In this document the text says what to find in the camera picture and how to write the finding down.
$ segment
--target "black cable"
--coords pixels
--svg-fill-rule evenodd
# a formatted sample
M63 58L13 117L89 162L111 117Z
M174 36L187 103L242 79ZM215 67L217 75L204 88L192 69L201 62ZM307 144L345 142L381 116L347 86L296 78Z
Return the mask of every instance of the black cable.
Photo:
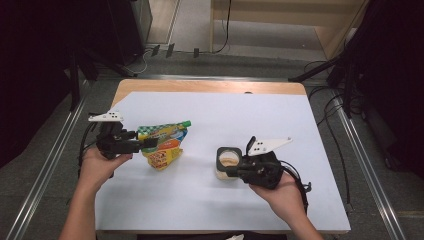
M314 64L314 63L326 63L327 61L312 61L312 62L309 62L309 63L307 63L304 67L303 67L303 73L306 73L307 71L306 71L306 68L308 68L308 66L309 65L311 65L311 64ZM327 68L326 69L326 72L327 72L327 74L328 75L330 75L330 72L329 72L329 68Z
M224 19L221 20L221 26L222 26L222 30L224 30L225 34L228 35L228 27L227 27L227 29L225 29ZM231 45L227 42L227 46L228 46L228 51L227 51L227 53L228 53L231 50Z
M295 167L293 167L293 165L291 165L290 163L288 163L288 162L286 162L286 161L283 161L283 160L278 160L278 161L280 161L280 162L282 162L282 163L284 163L284 164L287 164L287 165L289 165L291 168L293 168L293 170L296 172L296 174L297 174L298 178L300 179L300 174L299 174L299 172L297 171L297 169L296 169Z
M94 141L90 142L89 144L86 144L86 145L85 145L85 147L84 147L84 149L83 149L83 152L84 152L87 148L91 147L93 144L97 143L98 141L99 141L99 140L94 140Z
M349 205L349 204L350 204L350 188L349 188L349 178L348 178L348 176L347 176L347 170L346 170L345 160L344 160L344 157L343 157L342 151L341 151L341 149L340 149L339 142L337 141L337 138L336 138L336 136L334 135L333 128L330 126L330 123L329 123L329 121L328 121L328 117L326 117L326 116L327 116L327 114L328 114L328 112L327 112L327 107L330 105L330 103L331 103L334 99L336 99L336 98L340 97L341 95L343 95L343 94L338 94L338 95L334 96L333 98L331 98L331 99L330 99L330 101L328 101L328 103L325 105L325 108L324 108L324 116L325 116L325 122L326 122L326 124L327 124L327 127L328 127L328 129L329 129L329 131L330 131L330 134L331 134L331 136L332 136L332 138L333 138L334 142L336 143L336 147L337 147L337 150L338 150L338 152L339 152L339 156L340 156L340 160L341 160L342 168L343 168L343 175L344 175L344 178L345 178L345 184L346 184L346 204L348 204L348 205Z
M218 51L214 51L213 52L214 54L220 53L225 48L225 46L227 46L227 43L228 43L228 36L229 36L228 29L229 29L229 26L230 26L231 2L232 2L232 0L230 0L230 2L228 4L227 31L226 31L226 34L225 34L226 35L225 42L224 42L224 45L221 47L221 49L219 49Z
M335 89L335 90L344 91L343 88L333 88L333 87L330 87L330 86L319 86L319 87L315 87L314 89L312 89L312 91L308 95L308 100L311 101L311 98L315 93L322 91L324 89Z
M213 51L213 52L209 52L209 51L200 51L199 54L217 54L220 53L228 44L228 38L229 38L229 26L230 26L230 15L231 15L231 3L232 0L229 0L229 5L228 5L228 14L227 14L227 26L226 26L226 30L225 31L225 42L224 45L221 47L221 49L217 50L217 51ZM173 51L176 53L187 53L187 54L193 54L194 52L187 52L187 51Z
M103 113L95 113L95 112L88 112L89 116L98 116L98 115L102 115Z
M82 155L83 155L84 150L85 150L85 148L84 148L85 139L87 138L87 135L88 135L88 132L90 131L90 129L91 129L91 131L93 131L94 128L96 127L96 125L97 124L95 122L90 122L88 124L87 128L84 131L84 135L82 136L82 140L81 140L81 144L80 144L80 151L79 151L79 155L78 155L78 166L80 168L82 166Z
M342 107L343 107L343 104L338 104L338 105L333 106L330 110L328 110L328 112L327 112L327 113L331 112L331 111L332 111L332 110L334 110L335 108L337 108L337 109L336 109L334 112L332 112L330 115L324 116L324 117L321 119L321 121L319 121L319 122L317 123L317 127L319 127L319 125L321 125L321 123L322 123L322 122L324 122L326 118L329 118L329 117L333 116L335 113L337 113L337 111L338 111L340 108L342 108Z

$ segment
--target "metal rail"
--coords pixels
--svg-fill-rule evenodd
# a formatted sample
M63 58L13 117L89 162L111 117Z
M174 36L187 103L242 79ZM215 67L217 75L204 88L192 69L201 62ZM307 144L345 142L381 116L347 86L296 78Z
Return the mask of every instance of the metal rail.
M336 96L337 94L338 93L336 91L333 91L333 96ZM335 105L340 104L339 100L340 98L334 99ZM347 118L343 109L339 109L338 114L346 130L347 136L349 137L350 143L352 144L353 150L355 151L365 180L368 183L368 187L371 190L371 194L374 197L375 203L377 204L378 210L380 212L384 224L386 225L387 232L389 233L390 238L396 240L406 239L402 227L400 226L400 223L396 216L396 213L393 210L392 205L383 190L383 187L381 186L381 183L377 177L377 174L374 171L368 154L365 151L361 139L358 136L352 119Z
M68 142L69 136L81 114L81 110L85 104L85 99L91 90L91 84L85 80L82 85L83 95L81 101L76 106L74 112L70 112L56 141L50 151L37 179L35 180L30 192L26 196L21 209L19 210L18 216L7 235L7 240L19 240L22 239L25 231L34 216L35 210L40 203L41 197L47 188L50 178L56 168L57 163L62 155L63 149Z

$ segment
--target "metal frame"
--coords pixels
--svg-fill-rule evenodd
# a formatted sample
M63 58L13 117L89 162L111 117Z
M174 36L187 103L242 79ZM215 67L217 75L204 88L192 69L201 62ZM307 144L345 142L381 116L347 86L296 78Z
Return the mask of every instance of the metal frame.
M206 81L240 81L240 82L290 82L288 78L259 78L259 77L232 77L232 76L192 76L192 75L155 75L145 74L139 75L140 79L156 79L156 80L206 80ZM305 87L327 86L322 80L308 79L302 82Z
M337 91L333 91L333 96L338 94ZM335 105L340 104L341 99L334 99ZM377 204L377 208L380 212L380 215L383 219L384 224L386 225L387 232L390 235L391 239L406 239L405 234L403 233L402 227L400 226L399 220L396 216L396 213L384 192L383 187L381 186L380 180L377 177L377 174L374 171L374 168L371 164L371 161L368 157L367 152L361 142L361 139L358 136L358 133L355 129L355 125L352 119L349 119L343 109L338 110L340 120L346 130L346 134L352 144L355 155L358 159L359 165L364 174L365 180L368 183L371 194L374 197L374 201Z
M56 141L50 151L43 167L38 174L37 179L35 180L31 190L26 196L21 209L19 210L18 216L7 235L7 240L17 240L22 239L25 231L34 216L35 210L40 203L40 200L47 188L47 185L50 181L50 178L56 168L57 163L62 155L63 149L65 148L66 143L68 142L69 136L74 129L74 126L81 114L81 110L84 107L85 99L91 90L91 84L85 80L82 86L83 95L80 102L76 106L73 112L70 112L63 127L56 138Z

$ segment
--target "white tabletop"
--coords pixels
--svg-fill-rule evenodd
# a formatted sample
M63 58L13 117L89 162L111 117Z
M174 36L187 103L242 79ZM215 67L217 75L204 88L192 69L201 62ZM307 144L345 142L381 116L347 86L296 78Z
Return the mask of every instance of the white tabletop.
M117 103L124 128L190 120L180 158L163 171L141 153L115 171L96 198L96 229L144 233L289 230L268 204L242 180L215 176L219 147L245 154L257 139L291 137L275 150L294 165L304 183L308 216L326 233L345 233L350 225L312 111L305 95L132 92Z

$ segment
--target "forearm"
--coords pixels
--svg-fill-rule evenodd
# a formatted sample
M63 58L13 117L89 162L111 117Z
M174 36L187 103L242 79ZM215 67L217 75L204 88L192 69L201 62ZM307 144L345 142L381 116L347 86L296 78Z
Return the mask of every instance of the forearm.
M322 240L322 236L312 225L306 215L296 217L290 222L287 222L294 235L300 240Z
M96 239L94 201L96 191L77 186L60 240Z

